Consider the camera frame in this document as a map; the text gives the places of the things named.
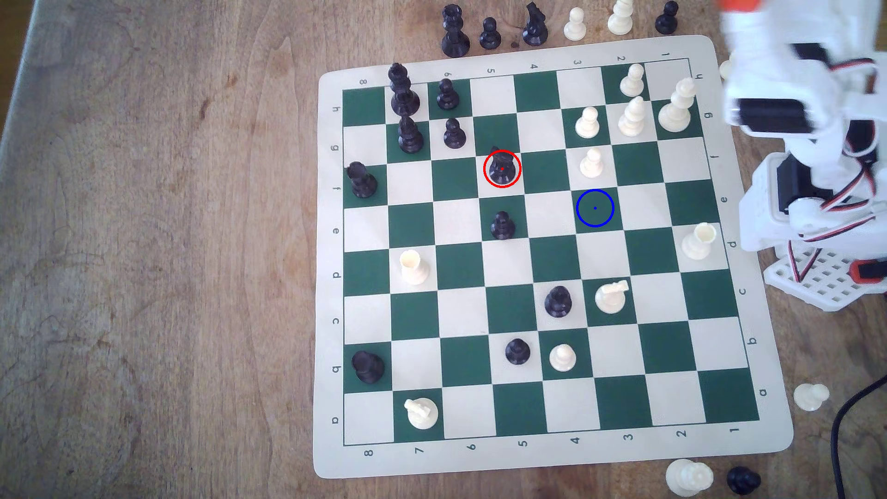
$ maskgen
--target black cable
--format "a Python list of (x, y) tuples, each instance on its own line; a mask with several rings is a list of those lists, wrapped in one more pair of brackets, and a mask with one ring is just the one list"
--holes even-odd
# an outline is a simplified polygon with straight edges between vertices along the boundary
[(856, 402), (862, 400), (863, 397), (874, 392), (878, 388), (881, 388), (887, 384), (887, 376), (882, 377), (881, 379), (875, 381), (869, 386), (863, 388), (856, 395), (850, 397), (843, 406), (837, 411), (837, 415), (835, 416), (835, 422), (832, 424), (832, 438), (831, 438), (831, 453), (832, 453), (832, 471), (835, 473), (835, 487), (837, 488), (837, 499), (845, 499), (844, 495), (844, 479), (841, 478), (841, 464), (838, 462), (837, 457), (837, 434), (841, 429), (841, 420), (844, 419), (844, 415), (847, 414)]

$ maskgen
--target white chess piece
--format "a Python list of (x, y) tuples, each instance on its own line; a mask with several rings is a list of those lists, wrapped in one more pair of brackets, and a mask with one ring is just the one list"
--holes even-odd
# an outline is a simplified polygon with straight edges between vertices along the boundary
[(680, 250), (693, 260), (702, 260), (711, 253), (711, 243), (718, 236), (718, 229), (708, 222), (702, 222), (693, 228), (693, 232), (684, 236), (680, 242)]
[(407, 284), (419, 286), (428, 278), (431, 269), (428, 262), (419, 256), (415, 249), (408, 249), (400, 255), (400, 276)]
[(585, 24), (582, 20), (585, 18), (585, 12), (579, 7), (573, 7), (569, 10), (569, 22), (563, 27), (563, 35), (568, 40), (578, 42), (585, 38)]
[(628, 281), (625, 279), (612, 284), (604, 284), (594, 292), (594, 303), (604, 313), (617, 313), (625, 306), (625, 291)]
[(684, 130), (690, 124), (690, 112), (693, 97), (696, 95), (696, 83), (693, 78), (684, 78), (675, 85), (671, 93), (671, 102), (659, 110), (659, 124), (672, 133)]
[(795, 403), (805, 411), (814, 411), (828, 400), (828, 388), (824, 384), (799, 384), (795, 389)]
[(702, 492), (715, 480), (715, 474), (705, 463), (694, 463), (689, 459), (672, 461), (665, 470), (665, 483), (681, 497), (689, 497)]
[(624, 35), (632, 30), (632, 13), (634, 0), (616, 0), (613, 15), (607, 19), (607, 29), (613, 35)]
[(576, 120), (576, 134), (583, 139), (590, 139), (598, 134), (598, 110), (594, 107), (586, 107), (582, 115)]
[(548, 354), (548, 361), (555, 370), (565, 373), (576, 366), (576, 352), (570, 345), (560, 344)]
[(628, 97), (640, 95), (644, 91), (644, 67), (640, 64), (632, 64), (628, 67), (628, 75), (619, 82), (619, 90)]
[(628, 101), (623, 115), (619, 116), (619, 131), (626, 137), (637, 137), (644, 130), (644, 98), (640, 95)]
[(404, 407), (410, 424), (420, 430), (427, 430), (437, 423), (437, 404), (431, 399), (407, 399)]

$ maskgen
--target white square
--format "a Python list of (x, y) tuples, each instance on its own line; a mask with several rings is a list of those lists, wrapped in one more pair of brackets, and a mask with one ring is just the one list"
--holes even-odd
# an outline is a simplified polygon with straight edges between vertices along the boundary
[(473, 116), (509, 115), (517, 112), (514, 78), (476, 78), (471, 80), (471, 114)]
[(659, 162), (666, 182), (686, 182), (710, 178), (709, 160), (705, 157), (702, 137), (660, 140)]
[(665, 184), (619, 186), (622, 227), (626, 231), (671, 226)]
[(490, 328), (487, 322), (486, 288), (437, 291), (437, 320), (441, 338), (487, 334)]
[(560, 109), (517, 114), (517, 136), (522, 153), (555, 151), (565, 148)]
[(443, 412), (445, 439), (496, 436), (492, 384), (445, 386)]
[(648, 374), (647, 396), (655, 425), (705, 423), (696, 371)]
[(579, 272), (583, 279), (608, 279), (631, 275), (625, 232), (576, 234)]
[(385, 125), (347, 126), (342, 130), (342, 158), (345, 166), (359, 161), (366, 166), (388, 162)]
[[(542, 381), (542, 352), (539, 351), (539, 333), (495, 333), (490, 339), (490, 374), (493, 384), (528, 383)], [(505, 357), (508, 342), (520, 338), (530, 347), (530, 358), (520, 366), (515, 366)]]
[(594, 377), (644, 374), (637, 324), (597, 326), (588, 329)]
[(394, 441), (392, 392), (345, 393), (345, 444)]
[(680, 273), (632, 276), (634, 312), (639, 324), (687, 320)]
[(546, 402), (548, 431), (600, 429), (594, 378), (545, 380), (542, 382), (542, 395)]
[(576, 233), (576, 217), (573, 196), (570, 191), (526, 194), (523, 196), (527, 211), (529, 237), (572, 235)]
[(391, 295), (345, 297), (345, 344), (391, 341)]
[(476, 197), (435, 201), (435, 243), (461, 244), (481, 240), (481, 208)]
[(748, 367), (739, 319), (723, 317), (690, 321), (696, 370)]
[(344, 218), (345, 251), (384, 250), (388, 247), (388, 206), (347, 208)]
[(564, 69), (557, 72), (557, 91), (561, 108), (603, 106), (604, 80), (599, 67)]
[(483, 283), (489, 286), (511, 286), (533, 282), (530, 240), (484, 241)]
[(391, 389), (441, 388), (440, 338), (404, 339), (391, 342)]

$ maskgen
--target white pawn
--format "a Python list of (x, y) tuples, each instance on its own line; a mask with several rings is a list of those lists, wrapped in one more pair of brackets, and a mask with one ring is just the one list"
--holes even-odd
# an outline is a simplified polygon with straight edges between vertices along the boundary
[(619, 116), (619, 131), (626, 137), (637, 137), (644, 130), (644, 98), (640, 95), (628, 101), (625, 113)]
[(578, 42), (585, 38), (585, 24), (582, 20), (585, 18), (585, 12), (579, 7), (573, 7), (569, 10), (569, 22), (563, 27), (563, 35), (568, 40)]
[(684, 236), (680, 242), (680, 250), (693, 260), (702, 260), (711, 253), (711, 243), (718, 236), (718, 230), (708, 222), (702, 222), (693, 228), (693, 232)]
[(799, 384), (795, 389), (795, 403), (805, 411), (814, 411), (828, 400), (828, 388), (824, 384)]
[(598, 110), (594, 107), (586, 107), (582, 110), (582, 116), (576, 120), (576, 134), (583, 139), (590, 139), (598, 134)]
[(640, 95), (644, 91), (644, 67), (640, 64), (632, 64), (628, 67), (628, 75), (619, 82), (619, 90), (628, 97)]
[(715, 480), (715, 474), (705, 463), (694, 463), (689, 459), (672, 461), (665, 470), (665, 483), (681, 497), (689, 497), (702, 492)]
[(676, 133), (690, 124), (690, 112), (693, 97), (696, 95), (696, 83), (693, 78), (684, 78), (675, 85), (671, 93), (671, 102), (659, 110), (659, 124), (667, 131)]
[(634, 0), (616, 0), (613, 15), (607, 20), (607, 29), (613, 35), (624, 35), (632, 30), (632, 13)]

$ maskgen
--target black pawn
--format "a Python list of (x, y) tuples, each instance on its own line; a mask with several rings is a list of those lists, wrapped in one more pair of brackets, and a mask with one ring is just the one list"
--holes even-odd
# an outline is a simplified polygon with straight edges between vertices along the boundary
[(663, 35), (670, 35), (678, 29), (678, 18), (674, 17), (678, 13), (678, 3), (674, 0), (665, 2), (663, 15), (656, 18), (656, 31)]
[(363, 350), (351, 357), (351, 367), (354, 368), (357, 379), (367, 384), (373, 384), (385, 374), (385, 361), (375, 353)]
[(446, 121), (443, 143), (450, 149), (458, 149), (465, 145), (465, 131), (459, 128), (459, 120), (456, 118)]
[(761, 486), (761, 476), (745, 466), (736, 466), (726, 473), (726, 485), (736, 494), (751, 494)]
[(366, 198), (375, 194), (376, 187), (379, 186), (379, 183), (376, 182), (376, 177), (374, 177), (372, 173), (366, 171), (366, 167), (363, 163), (353, 162), (348, 165), (346, 172), (348, 173), (348, 178), (351, 180), (351, 192), (354, 193), (355, 196)]
[(515, 366), (520, 366), (530, 358), (530, 346), (520, 338), (515, 338), (505, 345), (505, 358)]
[(569, 291), (563, 286), (555, 286), (546, 297), (546, 312), (552, 317), (563, 317), (573, 308), (573, 299), (569, 297)]
[(499, 47), (499, 44), (502, 43), (502, 35), (496, 31), (496, 20), (493, 18), (483, 20), (483, 32), (477, 41), (488, 51)]

